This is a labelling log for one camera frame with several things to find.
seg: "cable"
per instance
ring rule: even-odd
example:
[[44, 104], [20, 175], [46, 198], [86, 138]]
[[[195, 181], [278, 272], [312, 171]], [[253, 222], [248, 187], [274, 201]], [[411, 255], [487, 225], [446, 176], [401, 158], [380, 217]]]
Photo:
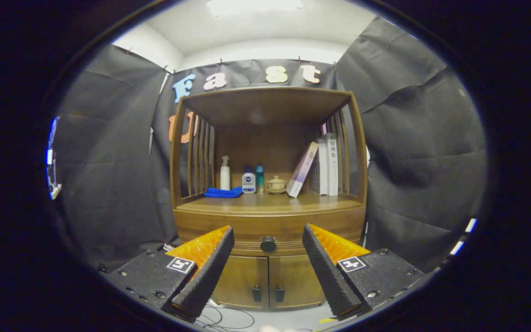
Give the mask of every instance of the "cable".
[[221, 318], [215, 324], [221, 323], [223, 321], [223, 313], [221, 313], [221, 311], [217, 307], [213, 307], [212, 305], [209, 305], [209, 304], [207, 304], [206, 307], [215, 309], [217, 313], [221, 316]]
[[225, 328], [220, 328], [220, 329], [216, 328], [216, 326], [213, 326], [213, 325], [215, 325], [215, 324], [214, 324], [214, 321], [213, 321], [212, 319], [210, 319], [210, 318], [207, 317], [207, 316], [204, 316], [204, 317], [206, 317], [207, 319], [209, 319], [210, 321], [212, 321], [213, 324], [208, 324], [208, 323], [206, 323], [206, 322], [203, 322], [203, 321], [201, 321], [201, 320], [196, 319], [196, 322], [201, 323], [201, 324], [203, 324], [203, 325], [200, 325], [200, 324], [194, 324], [194, 325], [197, 325], [197, 326], [200, 326], [200, 327], [203, 327], [203, 328], [212, 328], [213, 330], [218, 331], [218, 332], [223, 332], [223, 331], [224, 331], [224, 332], [230, 332], [229, 330], [226, 330]]
[[224, 328], [224, 329], [232, 328], [234, 330], [240, 330], [242, 328], [249, 328], [249, 327], [253, 326], [253, 324], [255, 324], [255, 318], [250, 313], [247, 313], [247, 311], [243, 311], [243, 310], [235, 309], [235, 308], [226, 308], [226, 307], [225, 308], [221, 308], [221, 309], [230, 309], [230, 310], [241, 311], [242, 313], [244, 313], [244, 314], [248, 315], [249, 317], [251, 317], [251, 324], [249, 324], [248, 326], [243, 326], [243, 327], [220, 326], [221, 328]]

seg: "cabinet door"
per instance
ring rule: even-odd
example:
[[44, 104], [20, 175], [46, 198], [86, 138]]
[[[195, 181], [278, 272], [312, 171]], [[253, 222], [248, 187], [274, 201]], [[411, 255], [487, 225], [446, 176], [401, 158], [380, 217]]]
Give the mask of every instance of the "cabinet door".
[[[239, 307], [267, 308], [268, 296], [268, 265], [266, 257], [229, 256], [227, 265], [212, 293], [212, 299], [219, 304]], [[261, 301], [256, 302], [254, 288]]]
[[270, 257], [269, 273], [270, 308], [303, 307], [325, 301], [307, 255]]

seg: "blue towel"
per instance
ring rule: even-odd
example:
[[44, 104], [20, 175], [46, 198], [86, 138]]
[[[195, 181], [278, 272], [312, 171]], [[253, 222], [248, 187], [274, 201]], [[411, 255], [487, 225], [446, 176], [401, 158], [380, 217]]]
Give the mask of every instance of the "blue towel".
[[231, 190], [221, 190], [213, 187], [208, 188], [204, 197], [219, 197], [219, 198], [235, 198], [239, 197], [243, 193], [241, 187], [235, 187]]

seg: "ceiling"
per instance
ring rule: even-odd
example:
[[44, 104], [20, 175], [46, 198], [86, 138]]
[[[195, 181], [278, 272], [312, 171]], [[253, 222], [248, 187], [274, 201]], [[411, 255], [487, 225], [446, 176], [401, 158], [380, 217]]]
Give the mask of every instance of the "ceiling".
[[303, 38], [352, 44], [375, 14], [347, 0], [303, 0], [301, 9], [245, 11], [213, 17], [206, 0], [184, 0], [147, 23], [183, 56], [232, 42]]

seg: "white spray bottle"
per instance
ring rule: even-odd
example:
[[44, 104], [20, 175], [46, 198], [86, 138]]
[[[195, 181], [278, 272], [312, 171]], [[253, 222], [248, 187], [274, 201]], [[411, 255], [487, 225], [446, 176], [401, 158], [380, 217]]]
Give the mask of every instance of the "white spray bottle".
[[221, 190], [230, 190], [230, 168], [228, 166], [228, 156], [223, 156], [221, 166]]

